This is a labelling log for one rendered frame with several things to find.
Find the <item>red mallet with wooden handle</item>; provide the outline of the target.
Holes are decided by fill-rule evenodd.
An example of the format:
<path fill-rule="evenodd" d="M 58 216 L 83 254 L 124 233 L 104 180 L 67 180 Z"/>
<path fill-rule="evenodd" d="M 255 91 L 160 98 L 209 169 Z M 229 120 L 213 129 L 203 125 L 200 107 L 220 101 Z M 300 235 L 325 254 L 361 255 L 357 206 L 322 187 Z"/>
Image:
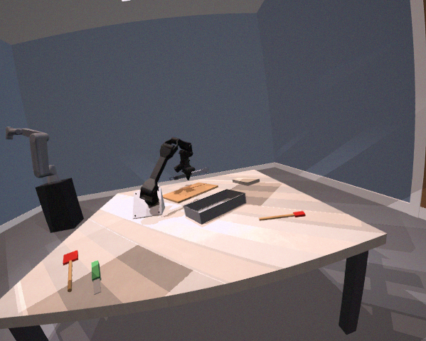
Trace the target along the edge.
<path fill-rule="evenodd" d="M 72 291 L 72 265 L 74 261 L 78 260 L 78 251 L 72 251 L 68 254 L 65 254 L 63 256 L 63 265 L 68 264 L 69 268 L 69 272 L 68 272 L 68 292 Z"/>

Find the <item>light wooden board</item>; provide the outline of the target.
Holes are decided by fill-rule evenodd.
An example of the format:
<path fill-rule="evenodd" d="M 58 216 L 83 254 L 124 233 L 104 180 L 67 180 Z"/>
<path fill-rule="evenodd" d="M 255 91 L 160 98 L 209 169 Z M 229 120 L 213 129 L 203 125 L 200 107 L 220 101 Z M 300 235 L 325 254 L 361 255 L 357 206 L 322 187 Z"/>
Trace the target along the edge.
<path fill-rule="evenodd" d="M 163 195 L 163 198 L 179 204 L 215 188 L 218 188 L 218 185 L 195 183 L 193 185 L 165 194 Z"/>

